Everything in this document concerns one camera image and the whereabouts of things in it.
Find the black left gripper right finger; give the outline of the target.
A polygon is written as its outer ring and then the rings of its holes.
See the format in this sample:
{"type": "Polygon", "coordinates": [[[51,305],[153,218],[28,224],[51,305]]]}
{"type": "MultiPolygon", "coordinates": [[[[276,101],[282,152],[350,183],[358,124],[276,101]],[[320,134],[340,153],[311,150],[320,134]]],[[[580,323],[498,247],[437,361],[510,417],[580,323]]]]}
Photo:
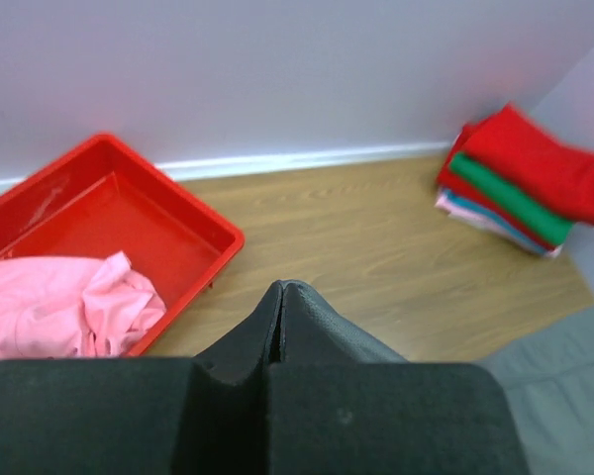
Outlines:
{"type": "Polygon", "coordinates": [[[312,287],[282,285],[267,373],[272,474],[524,474],[507,398],[470,363],[412,363],[312,287]]]}

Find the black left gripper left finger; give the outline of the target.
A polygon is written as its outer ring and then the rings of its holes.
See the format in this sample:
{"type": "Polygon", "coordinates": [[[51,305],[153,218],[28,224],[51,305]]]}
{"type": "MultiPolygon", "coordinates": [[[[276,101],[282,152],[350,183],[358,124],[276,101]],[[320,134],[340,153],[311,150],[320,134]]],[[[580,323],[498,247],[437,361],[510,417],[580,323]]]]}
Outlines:
{"type": "Polygon", "coordinates": [[[261,474],[281,284],[194,357],[0,361],[0,474],[261,474]]]}

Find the grey t-shirt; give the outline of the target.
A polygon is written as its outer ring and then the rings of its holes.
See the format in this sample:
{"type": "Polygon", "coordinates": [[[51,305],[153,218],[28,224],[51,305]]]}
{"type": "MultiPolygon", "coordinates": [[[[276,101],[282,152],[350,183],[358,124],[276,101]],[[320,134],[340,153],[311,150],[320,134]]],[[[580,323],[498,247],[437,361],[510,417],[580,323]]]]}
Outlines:
{"type": "Polygon", "coordinates": [[[594,305],[479,360],[503,387],[534,474],[594,474],[594,305]]]}

